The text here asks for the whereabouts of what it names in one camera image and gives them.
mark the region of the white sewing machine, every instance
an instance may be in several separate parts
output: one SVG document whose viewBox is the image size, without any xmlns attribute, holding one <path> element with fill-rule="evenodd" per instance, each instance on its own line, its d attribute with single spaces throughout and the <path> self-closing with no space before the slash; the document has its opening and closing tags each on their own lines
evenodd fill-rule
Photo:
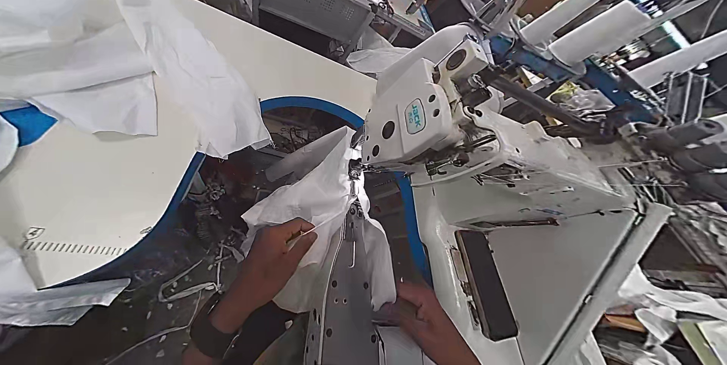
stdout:
<svg viewBox="0 0 727 365">
<path fill-rule="evenodd" d="M 496 76 L 477 29 L 435 34 L 376 82 L 196 0 L 175 3 L 263 102 L 313 97 L 366 118 L 363 163 L 412 173 L 434 289 L 483 363 L 569 361 L 669 215 L 619 170 L 632 161 L 627 140 L 576 148 L 500 115 L 501 93 L 532 98 Z M 156 89 L 158 137 L 92 136 L 60 124 L 20 148 L 4 172 L 2 235 L 23 249 L 38 286 L 122 255 L 185 192 L 178 186 L 194 172 L 196 130 L 164 84 Z M 325 323 L 317 330 L 323 336 Z M 380 353 L 364 336 L 350 343 Z M 395 363 L 425 361 L 395 330 L 380 330 L 380 340 L 390 342 L 390 363 L 396 352 L 411 355 Z M 306 363 L 328 363 L 317 341 Z"/>
</svg>

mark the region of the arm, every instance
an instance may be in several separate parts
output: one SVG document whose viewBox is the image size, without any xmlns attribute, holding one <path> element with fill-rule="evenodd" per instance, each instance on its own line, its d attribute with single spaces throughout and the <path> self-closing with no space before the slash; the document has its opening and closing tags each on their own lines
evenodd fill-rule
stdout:
<svg viewBox="0 0 727 365">
<path fill-rule="evenodd" d="M 431 360 L 437 365 L 480 365 L 434 291 L 426 286 L 400 283 L 396 294 L 399 325 Z"/>
<path fill-rule="evenodd" d="M 271 301 L 295 273 L 298 263 L 313 245 L 314 226 L 300 218 L 260 230 L 240 272 L 222 300 L 209 315 L 209 322 L 223 333 L 239 329 L 248 315 Z M 288 241 L 308 232 L 288 249 Z M 220 361 L 205 356 L 190 342 L 182 354 L 183 365 L 213 365 Z"/>
</svg>

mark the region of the metal panel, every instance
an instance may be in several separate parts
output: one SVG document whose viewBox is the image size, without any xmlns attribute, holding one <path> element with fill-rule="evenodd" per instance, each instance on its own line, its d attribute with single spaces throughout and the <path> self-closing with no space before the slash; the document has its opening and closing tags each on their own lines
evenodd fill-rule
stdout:
<svg viewBox="0 0 727 365">
<path fill-rule="evenodd" d="M 351 44 L 373 19 L 365 0 L 254 0 L 255 7 Z"/>
</svg>

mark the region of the label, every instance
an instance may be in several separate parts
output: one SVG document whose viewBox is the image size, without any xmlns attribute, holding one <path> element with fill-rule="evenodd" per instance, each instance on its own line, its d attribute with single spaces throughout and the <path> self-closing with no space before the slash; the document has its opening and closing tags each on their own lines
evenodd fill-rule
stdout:
<svg viewBox="0 0 727 365">
<path fill-rule="evenodd" d="M 413 135 L 424 129 L 427 120 L 424 118 L 424 106 L 419 98 L 406 106 L 404 118 L 406 119 L 406 131 L 410 134 Z"/>
</svg>

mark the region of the thread spool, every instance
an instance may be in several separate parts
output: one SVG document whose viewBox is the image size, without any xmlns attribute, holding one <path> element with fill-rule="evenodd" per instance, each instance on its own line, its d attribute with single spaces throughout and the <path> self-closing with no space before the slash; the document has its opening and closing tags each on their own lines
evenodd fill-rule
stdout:
<svg viewBox="0 0 727 365">
<path fill-rule="evenodd" d="M 546 41 L 552 34 L 567 25 L 579 14 L 598 3 L 599 0 L 563 0 L 545 12 L 532 23 L 524 26 L 520 34 L 530 44 Z"/>
<path fill-rule="evenodd" d="M 648 24 L 650 20 L 649 15 L 634 3 L 624 0 L 550 44 L 550 52 L 561 62 L 572 66 L 594 54 L 610 53 L 605 50 L 616 42 L 619 45 L 628 43 L 633 29 Z"/>
</svg>

